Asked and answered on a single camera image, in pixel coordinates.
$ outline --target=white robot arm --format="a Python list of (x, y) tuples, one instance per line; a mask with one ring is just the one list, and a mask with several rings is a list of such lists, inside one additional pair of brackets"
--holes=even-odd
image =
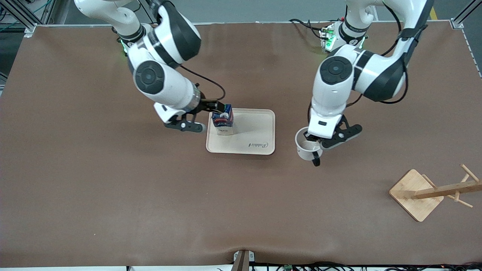
[(321, 32), (322, 47), (325, 51), (345, 44), (360, 46), (373, 22), (374, 15), (370, 6), (383, 6), (382, 0), (346, 0), (347, 13), (343, 20), (336, 21)]
[[(136, 88), (155, 102), (154, 109), (168, 128), (200, 133), (205, 125), (194, 122), (200, 111), (224, 111), (219, 99), (206, 99), (175, 70), (195, 57), (201, 36), (194, 25), (167, 0), (148, 0), (158, 26), (140, 24), (134, 12), (122, 6), (132, 0), (74, 0), (86, 16), (113, 25), (129, 58)], [(188, 121), (186, 115), (193, 115)]]
[[(353, 3), (360, 9), (358, 19), (354, 19), (356, 16), (347, 16), (341, 24), (337, 22), (340, 31), (344, 31), (348, 25), (352, 30), (366, 31), (372, 20), (366, 13), (366, 7), (379, 4), (375, 0), (348, 0), (348, 10), (351, 10), (349, 15), (356, 14), (351, 6)], [(383, 57), (362, 50), (357, 44), (350, 45), (345, 42), (344, 45), (332, 48), (332, 52), (317, 70), (309, 109), (309, 127), (305, 136), (308, 140), (319, 141), (322, 148), (334, 148), (361, 132), (361, 126), (349, 126), (343, 115), (351, 90), (379, 102), (394, 97), (405, 81), (408, 62), (422, 31), (427, 27), (425, 23), (433, 0), (383, 0), (383, 3), (404, 21), (404, 28), (397, 37), (393, 55)], [(341, 128), (342, 124), (345, 124), (346, 129)]]
[(152, 30), (150, 25), (141, 24), (132, 10), (122, 7), (132, 1), (74, 0), (78, 10), (85, 16), (111, 24), (126, 47), (130, 47)]
[(204, 124), (188, 121), (186, 114), (222, 112), (224, 104), (207, 100), (198, 84), (175, 70), (198, 54), (199, 32), (170, 1), (154, 0), (151, 9), (157, 11), (160, 24), (127, 52), (134, 83), (142, 94), (156, 102), (154, 108), (166, 127), (203, 132)]

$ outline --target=table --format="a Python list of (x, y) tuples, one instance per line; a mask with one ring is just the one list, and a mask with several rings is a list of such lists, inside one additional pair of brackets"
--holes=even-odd
[[(37, 27), (0, 99), (0, 266), (223, 264), (238, 249), (258, 262), (481, 260), (480, 194), (464, 195), (473, 209), (443, 201), (423, 223), (388, 194), (412, 168), (437, 185), (458, 182), (459, 163), (482, 176), (482, 81), (462, 32), (429, 23), (404, 101), (347, 109), (363, 132), (316, 168), (294, 135), (326, 57), (319, 41), (292, 24), (198, 29), (186, 67), (234, 107), (273, 110), (275, 153), (212, 154), (205, 135), (163, 127), (109, 28)], [(368, 34), (366, 49), (381, 53), (396, 25)]]

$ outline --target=wire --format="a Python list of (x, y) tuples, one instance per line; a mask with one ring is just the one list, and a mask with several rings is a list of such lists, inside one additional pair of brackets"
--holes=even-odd
[(324, 40), (324, 41), (327, 41), (327, 40), (328, 40), (328, 38), (318, 36), (318, 34), (315, 33), (315, 30), (314, 30), (313, 27), (311, 26), (311, 22), (310, 22), (309, 20), (308, 20), (308, 25), (309, 25), (309, 28), (311, 29), (311, 32), (313, 32), (313, 35), (315, 35), (318, 39)]
[(354, 102), (347, 104), (347, 108), (349, 108), (350, 106), (358, 103), (358, 101), (360, 101), (360, 99), (362, 98), (362, 96), (363, 96), (363, 94), (360, 94), (360, 96), (358, 96), (358, 98), (357, 98)]
[[(393, 9), (389, 8), (385, 3), (383, 3), (385, 5), (385, 7), (388, 9), (388, 11), (390, 11), (390, 13), (392, 14), (392, 16), (395, 18), (395, 21), (397, 21), (397, 26), (398, 26), (398, 32), (400, 33), (400, 31), (402, 30), (402, 25), (400, 24), (400, 20), (398, 19), (397, 15), (395, 14), (395, 12), (393, 11)], [(383, 54), (381, 54), (381, 56), (385, 56), (387, 55), (388, 53), (390, 53), (393, 48), (395, 48), (395, 46), (397, 46), (397, 43), (398, 43), (398, 39), (395, 40), (395, 42), (393, 43), (393, 45), (386, 51), (384, 52)]]
[(289, 20), (290, 22), (298, 22), (300, 23), (302, 26), (304, 27), (307, 27), (307, 28), (310, 28), (311, 29), (311, 32), (313, 32), (313, 35), (315, 35), (318, 39), (321, 39), (321, 40), (324, 40), (324, 41), (327, 41), (328, 38), (325, 38), (325, 37), (321, 37), (319, 36), (318, 34), (316, 34), (315, 30), (316, 31), (321, 31), (321, 28), (318, 28), (318, 27), (313, 27), (311, 25), (311, 22), (308, 20), (308, 24), (305, 24), (303, 21), (299, 20), (299, 19), (291, 19)]
[[(280, 271), (283, 268), (284, 264), (270, 264), (270, 263), (253, 263), (250, 266), (266, 266), (268, 269), (270, 266), (278, 267), (276, 271)], [(335, 262), (315, 262), (311, 264), (302, 264), (302, 265), (291, 265), (292, 270), (306, 270), (310, 268), (310, 271), (328, 271), (330, 269), (334, 269), (336, 271), (355, 271), (351, 266), (335, 263)], [(374, 267), (374, 266), (358, 266), (361, 268), (361, 271), (367, 271), (367, 267)], [(424, 271), (428, 268), (441, 268), (441, 269), (449, 269), (450, 271), (469, 271), (469, 270), (479, 270), (482, 271), (482, 262), (474, 262), (466, 265), (450, 265), (450, 264), (433, 264), (428, 266), (413, 266), (413, 265), (399, 265), (399, 266), (391, 266), (387, 265), (385, 269), (381, 269), (382, 271)]]
[(291, 19), (291, 20), (289, 20), (289, 22), (298, 22), (298, 23), (300, 23), (300, 24), (301, 24), (302, 26), (304, 26), (304, 27), (308, 27), (308, 28), (311, 28), (311, 29), (314, 29), (314, 30), (318, 30), (318, 31), (321, 30), (321, 28), (310, 27), (309, 25), (305, 24), (304, 22), (302, 22), (302, 21), (299, 20), (299, 19)]
[(5, 16), (7, 16), (7, 10), (4, 9), (3, 7), (0, 6), (0, 16), (1, 16), (1, 19), (0, 21), (2, 21), (3, 19), (5, 19)]
[(224, 87), (223, 87), (222, 85), (216, 83), (215, 81), (213, 81), (213, 80), (211, 80), (211, 79), (209, 79), (209, 78), (207, 78), (207, 77), (205, 77), (205, 76), (202, 76), (201, 74), (199, 74), (199, 73), (197, 73), (197, 72), (194, 72), (194, 71), (192, 71), (192, 70), (184, 67), (183, 65), (180, 65), (180, 67), (183, 68), (183, 69), (185, 69), (186, 71), (188, 71), (188, 72), (190, 72), (190, 73), (192, 73), (192, 74), (194, 74), (194, 75), (196, 75), (196, 76), (199, 76), (199, 77), (203, 78), (204, 80), (209, 81), (209, 82), (215, 84), (216, 86), (218, 86), (218, 87), (223, 91), (223, 95), (222, 95), (220, 98), (214, 99), (215, 101), (220, 101), (220, 100), (224, 99), (224, 97), (226, 97), (226, 90), (224, 89)]
[(141, 9), (141, 0), (138, 0), (138, 1), (139, 1), (139, 7), (136, 10), (133, 10), (133, 12), (138, 12)]
[(309, 102), (309, 106), (308, 106), (308, 113), (307, 113), (307, 118), (308, 118), (308, 123), (309, 123), (309, 120), (311, 119), (311, 101)]
[(391, 102), (380, 101), (380, 103), (387, 104), (387, 105), (393, 105), (393, 104), (396, 104), (396, 103), (400, 103), (405, 98), (405, 96), (407, 95), (407, 92), (408, 92), (408, 73), (407, 73), (407, 66), (405, 65), (405, 61), (403, 59), (402, 59), (402, 65), (403, 65), (402, 66), (403, 72), (405, 73), (405, 90), (403, 91), (402, 96), (400, 97), (400, 99), (398, 99), (396, 101), (391, 101)]

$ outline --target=metal frame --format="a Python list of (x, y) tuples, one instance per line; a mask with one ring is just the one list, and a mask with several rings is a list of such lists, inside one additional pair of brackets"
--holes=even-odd
[[(0, 71), (0, 80), (7, 82), (8, 76)], [(3, 93), (3, 89), (5, 88), (5, 84), (0, 84), (0, 95)]]
[(42, 24), (40, 19), (19, 0), (0, 0), (0, 3), (11, 16), (25, 26), (26, 30), (33, 31), (36, 24)]
[(460, 13), (455, 16), (455, 18), (450, 19), (450, 25), (453, 29), (462, 29), (464, 25), (462, 22), (469, 16), (472, 11), (474, 11), (478, 6), (482, 4), (482, 0), (470, 0), (470, 2), (460, 11)]

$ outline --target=wooden mug tree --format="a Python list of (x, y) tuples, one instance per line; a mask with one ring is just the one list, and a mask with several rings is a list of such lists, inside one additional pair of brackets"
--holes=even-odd
[(482, 182), (465, 165), (460, 166), (466, 172), (460, 183), (437, 187), (425, 174), (421, 175), (412, 169), (390, 189), (389, 194), (419, 222), (422, 222), (444, 197), (472, 208), (472, 205), (460, 200), (460, 194), (481, 191)]

